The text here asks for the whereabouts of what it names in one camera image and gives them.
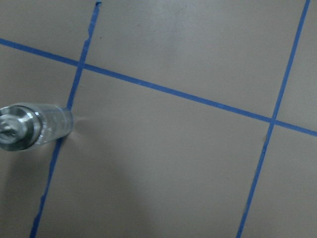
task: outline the gray surface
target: gray surface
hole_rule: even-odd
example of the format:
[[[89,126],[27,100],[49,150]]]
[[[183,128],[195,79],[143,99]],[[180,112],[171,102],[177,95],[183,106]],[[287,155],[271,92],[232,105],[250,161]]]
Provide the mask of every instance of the gray surface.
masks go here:
[[[235,235],[266,123],[89,71],[73,112],[38,237]]]
[[[278,119],[317,130],[317,1],[312,1]]]
[[[304,0],[104,1],[87,63],[270,117]],[[0,38],[79,60],[95,1],[0,2]],[[316,129],[311,2],[279,120]],[[0,46],[0,106],[64,106],[76,68]],[[238,230],[267,123],[84,71],[37,238]],[[0,151],[0,237],[28,237],[54,144]],[[314,237],[316,138],[275,127],[243,237]]]
[[[107,1],[87,63],[270,117],[304,1]]]
[[[274,129],[243,238],[315,237],[317,138]]]

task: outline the silver cap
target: silver cap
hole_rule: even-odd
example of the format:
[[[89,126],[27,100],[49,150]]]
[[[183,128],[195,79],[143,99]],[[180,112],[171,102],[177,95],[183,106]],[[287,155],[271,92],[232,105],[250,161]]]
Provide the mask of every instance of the silver cap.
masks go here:
[[[23,150],[38,139],[42,125],[35,113],[23,106],[0,109],[0,147],[7,151]]]

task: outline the floor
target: floor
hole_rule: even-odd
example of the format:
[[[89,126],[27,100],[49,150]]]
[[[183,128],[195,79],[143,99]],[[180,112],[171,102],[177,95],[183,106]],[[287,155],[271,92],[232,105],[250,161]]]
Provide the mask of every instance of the floor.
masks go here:
[[[0,107],[74,131],[0,151],[0,237],[317,234],[317,1],[0,2]]]

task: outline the transparent bottle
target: transparent bottle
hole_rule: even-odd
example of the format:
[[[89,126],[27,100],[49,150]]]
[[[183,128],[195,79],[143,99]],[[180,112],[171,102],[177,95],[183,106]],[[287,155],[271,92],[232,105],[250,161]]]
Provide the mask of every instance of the transparent bottle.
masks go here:
[[[69,134],[73,116],[53,104],[16,103],[0,109],[0,147],[29,150]]]

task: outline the clear plastic bottle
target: clear plastic bottle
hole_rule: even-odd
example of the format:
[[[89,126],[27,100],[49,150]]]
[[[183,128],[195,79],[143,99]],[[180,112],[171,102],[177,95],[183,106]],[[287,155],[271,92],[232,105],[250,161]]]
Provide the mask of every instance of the clear plastic bottle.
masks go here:
[[[57,105],[16,103],[0,109],[0,147],[4,150],[32,149],[72,129],[71,111]]]

